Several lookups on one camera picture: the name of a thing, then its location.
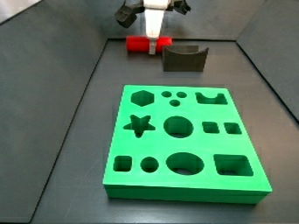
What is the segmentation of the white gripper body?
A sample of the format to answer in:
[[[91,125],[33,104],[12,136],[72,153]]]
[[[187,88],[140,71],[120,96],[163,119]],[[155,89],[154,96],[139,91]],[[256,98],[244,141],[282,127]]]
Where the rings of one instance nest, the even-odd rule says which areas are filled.
[[[171,0],[144,0],[146,36],[158,39],[162,30],[164,12]]]

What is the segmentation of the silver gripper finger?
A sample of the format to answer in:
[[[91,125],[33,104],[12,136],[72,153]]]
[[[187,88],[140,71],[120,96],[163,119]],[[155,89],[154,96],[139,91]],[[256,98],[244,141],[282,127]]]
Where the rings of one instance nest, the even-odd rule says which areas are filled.
[[[148,49],[148,54],[155,55],[155,50],[156,50],[156,40],[158,38],[150,38],[150,49]]]

